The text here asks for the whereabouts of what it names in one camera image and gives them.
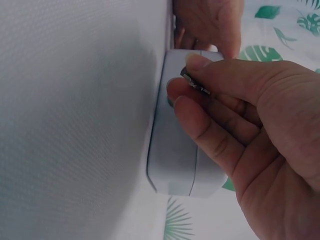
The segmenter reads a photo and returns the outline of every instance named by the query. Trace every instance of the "hand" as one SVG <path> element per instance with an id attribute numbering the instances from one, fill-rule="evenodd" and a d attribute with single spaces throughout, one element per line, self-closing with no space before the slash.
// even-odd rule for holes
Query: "hand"
<path id="1" fill-rule="evenodd" d="M 236 58 L 241 46 L 244 0 L 173 0 L 175 48 L 208 50 Z"/>
<path id="2" fill-rule="evenodd" d="M 298 64 L 191 55 L 169 99 L 185 132 L 234 183 L 261 240 L 320 239 L 320 75 Z"/>

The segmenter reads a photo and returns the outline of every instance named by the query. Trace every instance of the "fingernail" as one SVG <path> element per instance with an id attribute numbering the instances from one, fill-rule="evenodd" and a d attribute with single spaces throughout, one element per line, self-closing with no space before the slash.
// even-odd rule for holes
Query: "fingernail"
<path id="1" fill-rule="evenodd" d="M 208 58 L 194 52 L 190 52 L 187 56 L 185 56 L 186 68 L 192 71 L 199 71 L 211 62 L 212 61 Z"/>

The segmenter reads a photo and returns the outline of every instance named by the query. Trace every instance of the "white plastic device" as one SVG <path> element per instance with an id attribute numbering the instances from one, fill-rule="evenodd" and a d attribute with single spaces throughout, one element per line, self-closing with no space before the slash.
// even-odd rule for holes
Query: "white plastic device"
<path id="1" fill-rule="evenodd" d="M 218 52 L 169 50 L 163 62 L 157 104 L 148 152 L 147 175 L 162 194 L 206 198 L 227 180 L 223 170 L 187 136 L 167 99 L 167 83 L 180 77 L 188 53 L 212 61 L 223 59 Z"/>

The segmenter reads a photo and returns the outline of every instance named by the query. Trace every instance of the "leaf pattern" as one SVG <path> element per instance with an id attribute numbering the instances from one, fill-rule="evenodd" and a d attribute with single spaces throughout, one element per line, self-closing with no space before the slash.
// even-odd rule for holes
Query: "leaf pattern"
<path id="1" fill-rule="evenodd" d="M 222 188 L 230 190 L 230 191 L 234 191 L 234 192 L 236 191 L 235 186 L 229 177 L 226 180 L 225 184 L 222 186 Z"/>
<path id="2" fill-rule="evenodd" d="M 274 27 L 273 29 L 274 29 L 274 31 L 275 31 L 275 34 L 276 34 L 277 37 L 279 38 L 279 40 L 283 43 L 283 45 L 285 45 L 287 48 L 293 50 L 293 49 L 288 45 L 288 42 L 294 42 L 294 41 L 297 41 L 297 39 L 292 38 L 292 37 L 285 36 L 285 35 L 283 34 L 283 32 L 282 32 L 279 28 Z"/>
<path id="3" fill-rule="evenodd" d="M 274 19 L 280 13 L 280 6 L 262 6 L 255 14 L 258 19 Z"/>
<path id="4" fill-rule="evenodd" d="M 253 45 L 240 52 L 239 59 L 256 62 L 282 61 L 283 58 L 272 47 Z"/>
<path id="5" fill-rule="evenodd" d="M 305 3 L 306 6 L 310 6 L 314 10 L 320 9 L 320 0 L 297 0 L 297 2 Z"/>
<path id="6" fill-rule="evenodd" d="M 192 240 L 189 212 L 171 196 L 167 203 L 163 240 Z"/>
<path id="7" fill-rule="evenodd" d="M 316 13 L 309 13 L 307 17 L 301 16 L 297 19 L 296 23 L 311 32 L 315 37 L 320 36 L 320 15 Z"/>

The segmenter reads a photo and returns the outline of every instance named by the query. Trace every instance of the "white textured surface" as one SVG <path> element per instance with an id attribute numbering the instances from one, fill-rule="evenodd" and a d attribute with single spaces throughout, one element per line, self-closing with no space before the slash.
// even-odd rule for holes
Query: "white textured surface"
<path id="1" fill-rule="evenodd" d="M 162 238 L 143 149 L 167 7 L 0 1 L 1 240 Z"/>

